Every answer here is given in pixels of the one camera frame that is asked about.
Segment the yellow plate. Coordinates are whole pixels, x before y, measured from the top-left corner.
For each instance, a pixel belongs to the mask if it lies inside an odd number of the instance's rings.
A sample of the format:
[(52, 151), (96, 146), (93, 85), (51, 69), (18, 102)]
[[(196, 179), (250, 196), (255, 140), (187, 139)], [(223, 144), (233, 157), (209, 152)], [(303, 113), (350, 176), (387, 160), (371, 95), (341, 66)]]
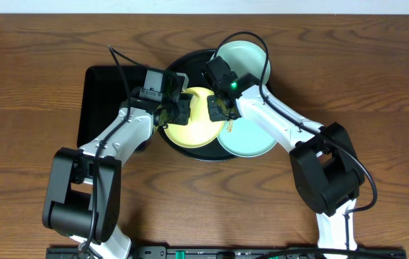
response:
[(191, 87), (185, 93), (192, 94), (191, 114), (187, 125), (170, 124), (164, 130), (174, 144), (185, 148), (198, 148), (211, 143), (224, 127), (224, 121), (212, 122), (208, 113), (207, 97), (213, 95), (208, 88)]

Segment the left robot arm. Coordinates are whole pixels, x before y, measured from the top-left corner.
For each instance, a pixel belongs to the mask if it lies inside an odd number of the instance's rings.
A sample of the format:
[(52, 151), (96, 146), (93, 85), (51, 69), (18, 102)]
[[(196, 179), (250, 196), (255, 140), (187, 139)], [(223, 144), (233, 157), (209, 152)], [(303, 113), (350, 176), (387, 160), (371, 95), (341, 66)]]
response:
[(121, 171), (134, 151), (166, 124), (186, 124), (192, 94), (154, 101), (129, 97), (92, 141), (53, 158), (42, 224), (79, 243), (73, 258), (127, 258), (131, 240), (118, 227)]

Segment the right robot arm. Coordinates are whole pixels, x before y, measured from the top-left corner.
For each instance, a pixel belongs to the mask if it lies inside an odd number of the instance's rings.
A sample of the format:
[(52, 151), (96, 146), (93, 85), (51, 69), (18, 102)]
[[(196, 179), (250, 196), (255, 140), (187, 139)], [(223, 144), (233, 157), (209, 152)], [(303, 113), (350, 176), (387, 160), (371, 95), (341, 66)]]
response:
[(251, 74), (230, 72), (207, 81), (215, 93), (211, 119), (227, 114), (247, 119), (289, 153), (297, 192), (316, 214), (318, 247), (356, 250), (353, 215), (367, 170), (345, 128), (336, 122), (325, 127), (298, 114)]

